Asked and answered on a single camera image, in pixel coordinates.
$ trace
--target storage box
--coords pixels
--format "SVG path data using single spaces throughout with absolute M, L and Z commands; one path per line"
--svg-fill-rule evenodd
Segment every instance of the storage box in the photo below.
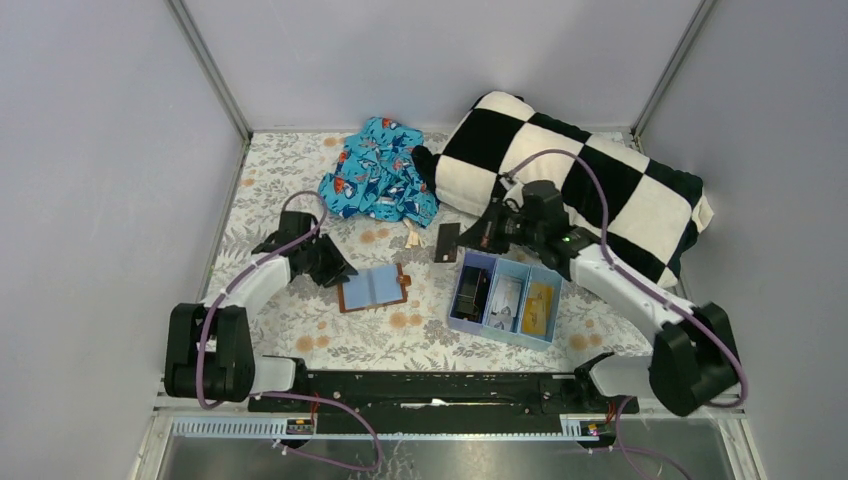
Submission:
M 487 280 L 491 286 L 486 300 L 485 313 L 481 323 L 469 321 L 464 318 L 457 318 L 451 315 L 456 307 L 457 295 L 459 294 L 459 287 L 462 280 L 461 277 L 465 267 L 467 266 L 485 270 L 488 274 Z M 492 304 L 492 299 L 495 295 L 496 282 L 501 276 L 513 277 L 523 282 L 520 302 L 518 305 L 518 315 L 511 331 L 500 330 L 488 325 L 489 316 L 491 314 L 490 305 Z M 527 303 L 527 293 L 531 283 L 541 283 L 543 285 L 550 286 L 553 290 L 550 309 L 548 311 L 545 335 L 530 335 L 522 333 L 524 308 Z M 455 330 L 460 330 L 472 335 L 479 335 L 481 337 L 490 338 L 500 342 L 520 345 L 522 347 L 532 348 L 533 350 L 545 350 L 551 346 L 554 339 L 557 312 L 559 311 L 559 297 L 562 287 L 562 277 L 553 270 L 540 266 L 513 262 L 512 260 L 499 258 L 473 250 L 466 250 L 465 258 L 463 259 L 462 267 L 460 268 L 459 278 L 457 278 L 451 307 L 448 311 L 448 325 Z

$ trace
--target floral tablecloth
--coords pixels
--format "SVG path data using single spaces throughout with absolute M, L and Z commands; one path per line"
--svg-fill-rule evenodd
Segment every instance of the floral tablecloth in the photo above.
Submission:
M 622 141 L 621 134 L 610 138 Z M 332 170 L 342 133 L 257 133 L 245 161 L 210 281 L 219 290 L 246 264 L 250 250 L 276 230 L 283 202 L 292 193 L 315 189 Z M 435 150 L 447 135 L 425 135 Z M 310 197 L 290 208 L 320 213 Z M 298 277 L 250 319 L 257 354 L 301 357 L 310 368 L 356 370 L 570 371 L 598 353 L 636 354 L 650 350 L 629 322 L 593 294 L 566 284 L 560 299 L 553 345 L 544 352 L 508 345 L 448 328 L 446 317 L 461 257 L 454 264 L 432 262 L 438 225 L 474 218 L 447 205 L 427 229 L 423 245 L 404 248 L 409 231 L 402 223 L 357 216 L 331 216 L 328 233 L 356 268 L 400 262 L 412 277 L 405 304 L 342 314 L 335 288 L 323 289 Z M 507 258 L 538 263 L 513 248 Z

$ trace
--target gray wall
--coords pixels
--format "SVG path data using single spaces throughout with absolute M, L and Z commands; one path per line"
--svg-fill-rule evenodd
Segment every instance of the gray wall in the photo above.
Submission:
M 162 1 L 0 7 L 0 477 L 119 479 L 239 140 Z
M 684 256 L 731 314 L 770 479 L 845 478 L 848 3 L 721 2 L 644 135 L 704 177 Z
M 639 115 L 698 0 L 188 0 L 258 129 L 452 128 L 503 89 L 585 126 Z

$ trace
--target blue patterned cloth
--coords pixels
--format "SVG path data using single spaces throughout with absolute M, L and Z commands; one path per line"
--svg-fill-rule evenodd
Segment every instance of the blue patterned cloth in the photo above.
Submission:
M 439 201 L 412 163 L 412 149 L 423 141 L 418 130 L 374 117 L 345 139 L 336 171 L 324 176 L 318 193 L 330 211 L 344 218 L 364 213 L 399 222 L 409 217 L 426 227 L 439 211 Z

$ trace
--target black and white pillow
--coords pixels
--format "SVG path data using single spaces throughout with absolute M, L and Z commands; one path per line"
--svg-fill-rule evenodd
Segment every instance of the black and white pillow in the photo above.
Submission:
M 609 204 L 612 250 L 660 286 L 676 284 L 680 255 L 695 244 L 713 215 L 703 181 L 695 175 L 537 113 L 503 92 L 481 97 L 442 152 L 432 161 L 419 157 L 415 163 L 439 200 L 479 216 L 499 173 L 548 148 L 580 156 L 597 175 Z M 522 183 L 553 181 L 560 187 L 571 223 L 599 234 L 601 203 L 591 179 L 575 163 L 563 155 L 545 155 L 516 177 Z

